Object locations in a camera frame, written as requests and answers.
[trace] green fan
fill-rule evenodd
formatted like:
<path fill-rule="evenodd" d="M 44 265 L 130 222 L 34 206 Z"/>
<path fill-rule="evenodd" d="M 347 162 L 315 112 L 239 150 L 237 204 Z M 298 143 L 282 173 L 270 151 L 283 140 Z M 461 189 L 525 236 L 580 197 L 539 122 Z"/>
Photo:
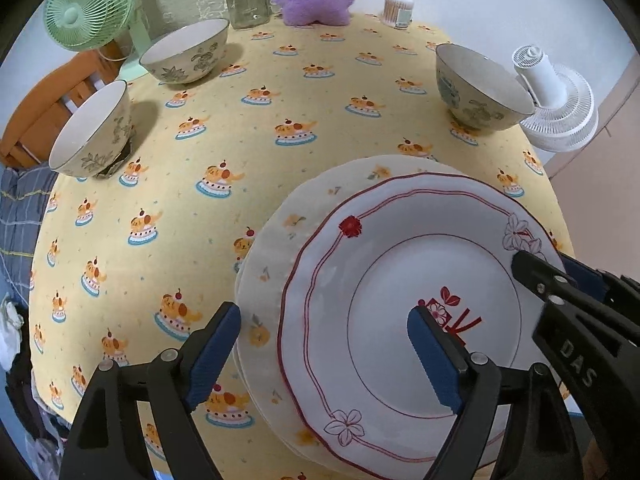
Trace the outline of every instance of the green fan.
<path fill-rule="evenodd" d="M 151 45 L 140 0 L 47 0 L 44 23 L 53 40 L 67 50 L 100 48 L 129 28 L 133 49 L 120 78 L 145 75 L 138 59 Z"/>

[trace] red leaf print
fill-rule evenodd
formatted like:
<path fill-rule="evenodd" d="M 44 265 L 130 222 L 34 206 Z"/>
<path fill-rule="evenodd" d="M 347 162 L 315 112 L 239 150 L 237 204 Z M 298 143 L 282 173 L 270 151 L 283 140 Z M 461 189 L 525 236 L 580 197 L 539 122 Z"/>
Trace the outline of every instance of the red leaf print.
<path fill-rule="evenodd" d="M 358 220 L 355 216 L 347 216 L 340 225 L 338 225 L 342 234 L 347 238 L 354 238 L 361 234 L 362 232 L 362 224 L 360 220 Z"/>

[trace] fan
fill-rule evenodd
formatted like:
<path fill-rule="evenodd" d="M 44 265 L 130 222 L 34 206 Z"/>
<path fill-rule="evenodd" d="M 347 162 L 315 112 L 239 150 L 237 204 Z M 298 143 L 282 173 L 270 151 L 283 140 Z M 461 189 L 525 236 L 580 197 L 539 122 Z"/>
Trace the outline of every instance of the fan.
<path fill-rule="evenodd" d="M 99 49 L 129 27 L 134 48 L 120 68 L 120 78 L 131 81 L 145 75 L 138 59 L 151 40 L 140 0 L 47 0 L 44 22 L 56 43 L 76 52 Z"/>
<path fill-rule="evenodd" d="M 529 141 L 548 152 L 570 152 L 585 146 L 596 133 L 598 109 L 586 79 L 575 70 L 551 65 L 535 45 L 513 53 L 518 80 L 533 97 L 536 110 L 520 122 Z"/>

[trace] white plate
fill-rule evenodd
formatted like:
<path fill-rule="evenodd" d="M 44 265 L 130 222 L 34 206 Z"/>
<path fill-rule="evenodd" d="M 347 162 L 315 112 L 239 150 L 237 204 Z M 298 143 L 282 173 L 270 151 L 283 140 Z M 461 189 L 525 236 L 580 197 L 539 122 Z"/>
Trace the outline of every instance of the white plate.
<path fill-rule="evenodd" d="M 497 365 L 546 362 L 530 338 L 542 301 L 511 276 L 525 249 L 562 269 L 545 229 L 466 176 L 397 176 L 351 196 L 300 251 L 282 294 L 279 357 L 301 416 L 336 456 L 370 474 L 421 479 L 455 416 L 406 333 L 426 304 Z M 498 409 L 481 465 L 494 460 Z"/>
<path fill-rule="evenodd" d="M 384 169 L 391 175 L 418 171 L 460 174 L 444 164 L 406 155 L 362 158 L 331 168 L 301 184 L 287 197 L 256 235 L 236 277 L 236 303 L 242 313 L 242 329 L 234 360 L 256 409 L 291 449 L 313 462 L 361 479 L 369 479 L 370 475 L 339 460 L 310 438 L 280 373 L 276 336 L 282 290 L 298 251 L 337 205 L 379 183 L 384 178 L 381 172 Z M 305 216 L 305 220 L 294 227 L 285 227 L 292 214 Z M 262 346 L 252 344 L 254 316 L 270 332 L 269 340 Z"/>

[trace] floral patterned bowl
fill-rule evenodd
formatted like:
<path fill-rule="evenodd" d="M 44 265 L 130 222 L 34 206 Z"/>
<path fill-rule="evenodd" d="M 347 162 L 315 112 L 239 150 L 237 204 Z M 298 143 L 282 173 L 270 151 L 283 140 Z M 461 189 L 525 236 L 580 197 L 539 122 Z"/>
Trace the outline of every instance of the floral patterned bowl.
<path fill-rule="evenodd" d="M 145 67 L 163 83 L 191 83 L 206 76 L 222 58 L 229 22 L 204 20 L 174 30 L 141 57 Z"/>
<path fill-rule="evenodd" d="M 533 115 L 533 99 L 516 78 L 464 46 L 436 47 L 436 78 L 451 113 L 471 128 L 506 130 Z"/>
<path fill-rule="evenodd" d="M 71 115 L 53 144 L 49 165 L 69 176 L 94 176 L 117 158 L 130 131 L 127 83 L 114 81 L 100 88 Z"/>

